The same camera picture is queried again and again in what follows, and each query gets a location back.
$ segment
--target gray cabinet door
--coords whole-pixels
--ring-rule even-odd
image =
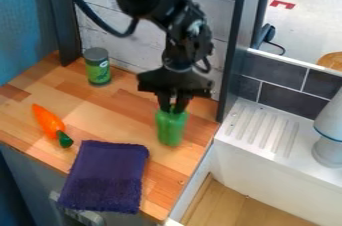
[[[80,226],[81,224],[61,212],[50,199],[51,193],[60,193],[65,177],[26,155],[0,145],[3,156],[22,193],[37,226]],[[96,213],[106,226],[154,226],[141,215]]]

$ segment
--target tile backsplash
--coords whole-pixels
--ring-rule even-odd
[[[342,86],[342,77],[248,54],[240,93],[242,98],[315,119]]]

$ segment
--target purple cloth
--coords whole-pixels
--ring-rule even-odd
[[[76,210],[138,213],[148,156],[142,145],[83,141],[58,203]]]

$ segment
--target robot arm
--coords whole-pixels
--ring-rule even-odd
[[[171,111],[171,97],[176,97],[174,113],[181,113],[194,96],[210,97],[213,82],[197,75],[193,67],[209,73],[207,59],[213,50],[211,31],[204,12],[192,0],[116,0],[120,9],[132,17],[124,33],[107,25],[83,0],[73,0],[101,28],[123,38],[134,33],[139,19],[156,24],[166,33],[160,69],[138,74],[139,90],[158,96],[161,109]],[[203,61],[205,68],[197,63]]]

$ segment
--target wooden panel wall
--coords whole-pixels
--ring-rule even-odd
[[[115,0],[85,0],[108,23],[118,29],[125,29],[129,18],[121,13]],[[213,70],[209,74],[215,82],[215,95],[218,98],[222,79],[228,35],[235,0],[194,0],[200,3],[207,14],[214,36],[215,52],[210,58]],[[94,46],[104,47],[109,51],[113,62],[134,72],[154,69],[161,65],[165,34],[156,26],[142,21],[136,33],[130,38],[119,39],[107,34],[96,26],[80,10],[77,10],[83,49]]]

